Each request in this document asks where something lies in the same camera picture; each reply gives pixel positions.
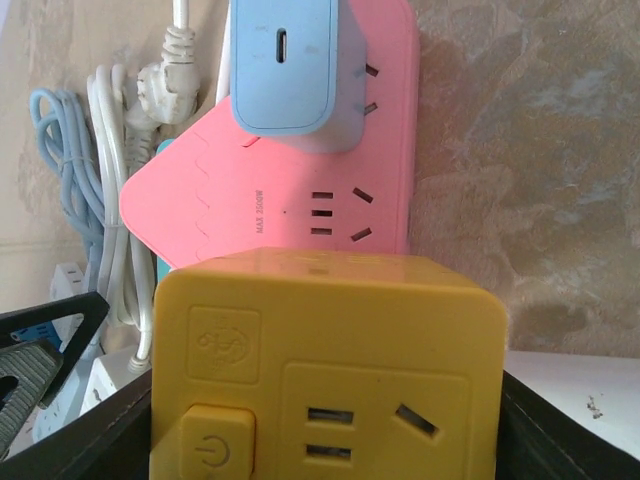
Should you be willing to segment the pink triangular power strip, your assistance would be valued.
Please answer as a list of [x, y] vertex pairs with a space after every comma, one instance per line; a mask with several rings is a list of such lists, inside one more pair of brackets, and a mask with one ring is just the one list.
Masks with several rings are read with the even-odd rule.
[[253, 248], [403, 254], [417, 127], [419, 33], [406, 1], [352, 5], [368, 43], [364, 134], [313, 155], [244, 132], [223, 100], [128, 180], [128, 229], [174, 268]]

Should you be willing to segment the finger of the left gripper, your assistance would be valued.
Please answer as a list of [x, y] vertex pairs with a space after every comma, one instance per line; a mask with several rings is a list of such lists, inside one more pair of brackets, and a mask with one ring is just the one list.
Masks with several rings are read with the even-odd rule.
[[1, 350], [1, 457], [44, 398], [63, 363], [63, 355], [46, 339]]
[[37, 405], [52, 402], [85, 352], [96, 345], [108, 312], [107, 301], [89, 292], [1, 315], [1, 350], [46, 339], [63, 355], [59, 373]]

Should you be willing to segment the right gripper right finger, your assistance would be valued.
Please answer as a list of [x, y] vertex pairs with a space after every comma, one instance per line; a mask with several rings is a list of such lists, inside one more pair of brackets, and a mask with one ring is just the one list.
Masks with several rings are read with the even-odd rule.
[[503, 374], [499, 477], [639, 478], [639, 460], [579, 425], [511, 374]]

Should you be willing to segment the small blue charger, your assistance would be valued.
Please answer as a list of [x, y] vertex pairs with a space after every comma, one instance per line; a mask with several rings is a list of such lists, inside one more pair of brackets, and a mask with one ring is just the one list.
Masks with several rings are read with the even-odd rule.
[[234, 1], [231, 103], [247, 133], [308, 153], [364, 133], [367, 43], [348, 1]]

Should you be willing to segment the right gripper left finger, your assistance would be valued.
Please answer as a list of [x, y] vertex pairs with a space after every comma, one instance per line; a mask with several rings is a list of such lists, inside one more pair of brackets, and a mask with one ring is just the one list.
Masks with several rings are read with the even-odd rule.
[[147, 479], [151, 373], [1, 463], [3, 479]]

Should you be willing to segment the yellow cube socket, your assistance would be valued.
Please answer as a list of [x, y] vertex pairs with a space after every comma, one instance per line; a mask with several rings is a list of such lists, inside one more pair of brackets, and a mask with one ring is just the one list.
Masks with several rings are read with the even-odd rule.
[[427, 258], [260, 248], [154, 303], [153, 479], [491, 479], [502, 303]]

